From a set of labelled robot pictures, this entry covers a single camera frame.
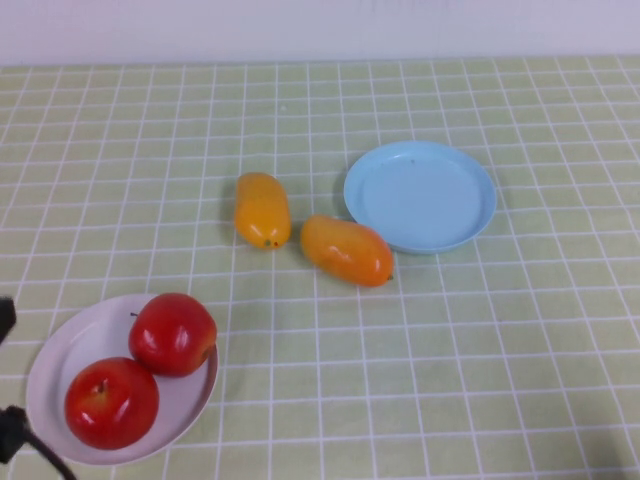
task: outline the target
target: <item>light blue plate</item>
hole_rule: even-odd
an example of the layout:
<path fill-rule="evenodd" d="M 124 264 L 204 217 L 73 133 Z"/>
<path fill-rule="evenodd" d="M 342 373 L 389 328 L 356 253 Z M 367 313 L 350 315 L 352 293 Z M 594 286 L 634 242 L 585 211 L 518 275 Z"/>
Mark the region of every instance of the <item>light blue plate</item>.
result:
<path fill-rule="evenodd" d="M 496 192 L 473 158 L 431 142 L 383 145 L 349 170 L 344 198 L 353 219 L 397 251 L 433 254 L 482 232 Z"/>

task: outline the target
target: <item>red apple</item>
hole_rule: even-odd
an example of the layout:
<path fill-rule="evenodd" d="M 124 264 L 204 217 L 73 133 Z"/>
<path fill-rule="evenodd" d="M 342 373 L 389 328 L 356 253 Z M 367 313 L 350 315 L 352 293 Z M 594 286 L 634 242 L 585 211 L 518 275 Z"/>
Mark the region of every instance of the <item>red apple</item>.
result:
<path fill-rule="evenodd" d="M 138 313 L 129 332 L 129 351 L 156 375 L 184 377 L 209 358 L 217 335 L 213 317 L 198 300 L 163 293 Z"/>
<path fill-rule="evenodd" d="M 65 397 L 65 417 L 80 441 L 116 450 L 140 440 L 158 415 L 158 385 L 144 367 L 126 357 L 110 357 L 85 367 Z"/>

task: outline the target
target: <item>black cable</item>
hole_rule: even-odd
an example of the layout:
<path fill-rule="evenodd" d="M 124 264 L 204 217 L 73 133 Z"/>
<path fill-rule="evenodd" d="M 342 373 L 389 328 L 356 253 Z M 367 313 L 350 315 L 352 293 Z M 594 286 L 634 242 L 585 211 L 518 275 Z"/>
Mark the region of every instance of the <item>black cable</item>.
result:
<path fill-rule="evenodd" d="M 24 409 L 10 406 L 0 409 L 0 461 L 9 463 L 18 450 L 28 443 L 55 467 L 64 480 L 77 480 L 64 461 L 31 431 Z"/>
<path fill-rule="evenodd" d="M 24 441 L 35 448 L 40 455 L 49 460 L 56 470 L 62 475 L 64 480 L 78 480 L 73 472 L 65 465 L 62 459 L 56 455 L 42 440 L 40 440 L 31 430 L 22 431 Z"/>
<path fill-rule="evenodd" d="M 16 325 L 16 317 L 13 298 L 0 296 L 0 343 Z M 0 463 L 9 463 L 25 443 L 46 458 L 64 480 L 78 480 L 62 459 L 31 431 L 23 408 L 15 405 L 6 410 L 0 408 Z"/>

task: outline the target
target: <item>white plate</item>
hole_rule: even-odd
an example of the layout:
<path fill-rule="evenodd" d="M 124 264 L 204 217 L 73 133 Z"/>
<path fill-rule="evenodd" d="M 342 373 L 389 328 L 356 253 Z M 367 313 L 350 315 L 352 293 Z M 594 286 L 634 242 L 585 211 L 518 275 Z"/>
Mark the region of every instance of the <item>white plate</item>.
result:
<path fill-rule="evenodd" d="M 85 465 L 121 465 L 148 457 L 178 439 L 198 419 L 213 391 L 218 348 L 193 374 L 156 376 L 160 409 L 151 430 L 120 450 L 94 449 L 80 442 L 64 419 L 64 397 L 73 378 L 101 358 L 126 356 L 129 330 L 153 294 L 111 298 L 68 320 L 45 343 L 27 380 L 27 416 L 31 428 L 58 455 Z"/>

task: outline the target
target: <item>green checkered tablecloth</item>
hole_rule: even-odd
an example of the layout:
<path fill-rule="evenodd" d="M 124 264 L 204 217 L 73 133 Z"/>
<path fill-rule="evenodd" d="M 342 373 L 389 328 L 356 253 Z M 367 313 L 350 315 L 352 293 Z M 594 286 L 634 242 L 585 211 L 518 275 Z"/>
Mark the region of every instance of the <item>green checkered tablecloth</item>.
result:
<path fill-rule="evenodd" d="M 234 235 L 240 173 L 346 217 L 346 169 L 407 139 L 487 168 L 476 241 L 367 290 Z M 82 308 L 185 291 L 220 329 L 209 405 L 82 480 L 638 479 L 639 157 L 640 57 L 3 68 L 0 405 Z"/>

